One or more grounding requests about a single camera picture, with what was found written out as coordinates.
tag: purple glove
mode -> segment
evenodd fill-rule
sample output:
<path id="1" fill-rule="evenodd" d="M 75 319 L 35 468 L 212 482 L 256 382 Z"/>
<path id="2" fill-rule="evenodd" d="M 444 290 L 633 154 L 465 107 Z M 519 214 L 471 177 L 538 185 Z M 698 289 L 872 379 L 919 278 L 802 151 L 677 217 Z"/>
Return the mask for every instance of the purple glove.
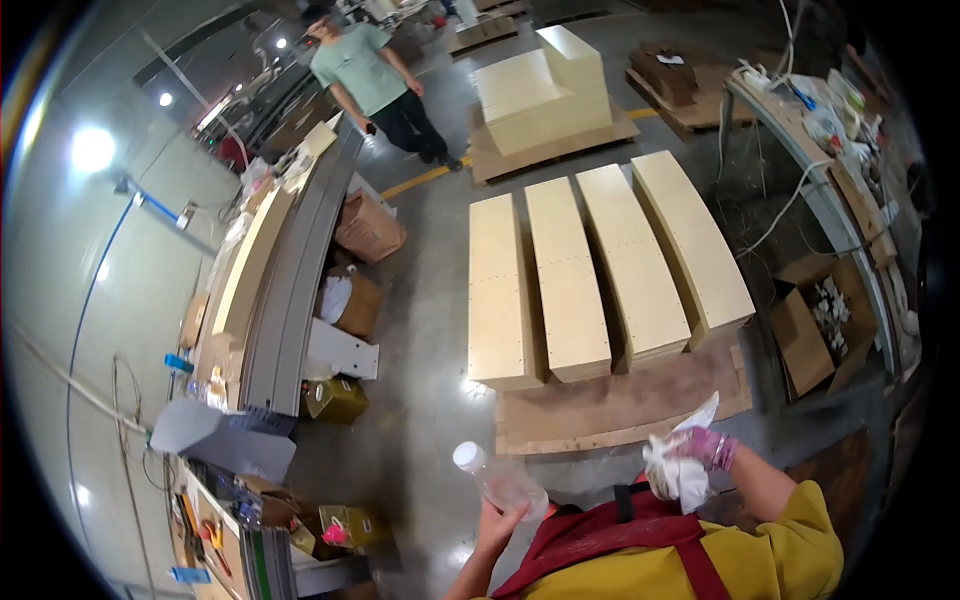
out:
<path id="1" fill-rule="evenodd" d="M 667 452 L 667 456 L 688 456 L 703 464 L 706 470 L 730 471 L 733 454 L 736 453 L 736 438 L 703 427 L 682 429 L 667 437 L 668 443 L 679 444 Z"/>

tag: white rag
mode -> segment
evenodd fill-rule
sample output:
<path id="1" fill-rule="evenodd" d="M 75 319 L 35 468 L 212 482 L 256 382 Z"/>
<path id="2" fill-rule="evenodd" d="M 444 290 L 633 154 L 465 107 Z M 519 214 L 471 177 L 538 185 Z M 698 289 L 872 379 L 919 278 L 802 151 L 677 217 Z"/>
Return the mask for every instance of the white rag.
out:
<path id="1" fill-rule="evenodd" d="M 697 412 L 673 428 L 675 431 L 690 427 L 709 427 L 720 404 L 719 392 L 704 402 Z M 650 436 L 650 445 L 643 447 L 643 460 L 647 462 L 647 480 L 650 490 L 660 500 L 680 499 L 684 515 L 697 510 L 712 496 L 707 470 L 700 461 L 689 458 L 667 458 L 665 454 L 677 443 L 668 444 L 665 439 Z"/>

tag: red apron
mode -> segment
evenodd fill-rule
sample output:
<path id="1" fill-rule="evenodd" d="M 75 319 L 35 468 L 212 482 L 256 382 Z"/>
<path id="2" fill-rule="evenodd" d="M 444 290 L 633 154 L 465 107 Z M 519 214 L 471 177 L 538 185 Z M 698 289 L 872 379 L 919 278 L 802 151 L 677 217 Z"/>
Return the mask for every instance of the red apron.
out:
<path id="1" fill-rule="evenodd" d="M 554 571 L 638 546 L 674 546 L 698 600 L 730 598 L 700 543 L 705 532 L 696 515 L 681 515 L 679 503 L 658 500 L 645 481 L 613 491 L 613 502 L 541 523 L 520 568 L 492 598 L 518 599 L 524 588 Z"/>

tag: forearm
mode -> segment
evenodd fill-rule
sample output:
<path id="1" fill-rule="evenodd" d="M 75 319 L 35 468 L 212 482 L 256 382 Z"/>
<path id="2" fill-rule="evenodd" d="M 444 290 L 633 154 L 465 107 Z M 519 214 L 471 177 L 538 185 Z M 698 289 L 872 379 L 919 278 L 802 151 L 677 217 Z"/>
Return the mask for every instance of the forearm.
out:
<path id="1" fill-rule="evenodd" d="M 403 78 L 403 81 L 407 82 L 413 79 L 410 71 L 407 70 L 407 65 L 403 64 L 403 60 L 400 60 L 400 56 L 396 52 L 384 46 L 380 48 L 376 54 L 392 66 L 394 70 L 400 74 L 400 77 Z"/>
<path id="2" fill-rule="evenodd" d="M 730 478 L 743 494 L 747 511 L 762 522 L 777 520 L 797 487 L 786 473 L 768 465 L 743 444 L 736 447 Z"/>
<path id="3" fill-rule="evenodd" d="M 486 596 L 493 566 L 499 556 L 499 552 L 491 550 L 474 550 L 442 600 L 469 600 Z"/>
<path id="4" fill-rule="evenodd" d="M 359 123 L 367 118 L 360 112 L 360 108 L 357 108 L 356 103 L 353 102 L 353 96 L 350 96 L 345 87 L 340 84 L 334 84 L 330 86 L 330 91 L 333 92 L 333 97 L 337 99 L 337 104 L 339 104 L 348 115 L 353 117 L 354 121 Z"/>

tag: plastic bottle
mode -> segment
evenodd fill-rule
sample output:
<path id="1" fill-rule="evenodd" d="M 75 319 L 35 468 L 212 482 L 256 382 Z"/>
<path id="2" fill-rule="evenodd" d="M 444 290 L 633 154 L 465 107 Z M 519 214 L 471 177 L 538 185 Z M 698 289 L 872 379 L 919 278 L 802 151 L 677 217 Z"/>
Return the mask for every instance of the plastic bottle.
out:
<path id="1" fill-rule="evenodd" d="M 484 449 L 474 442 L 458 445 L 453 451 L 453 462 L 473 475 L 480 492 L 501 511 L 506 513 L 524 502 L 530 502 L 530 508 L 523 520 L 541 520 L 546 515 L 550 504 L 546 490 L 537 485 L 522 468 L 495 456 L 488 456 Z"/>

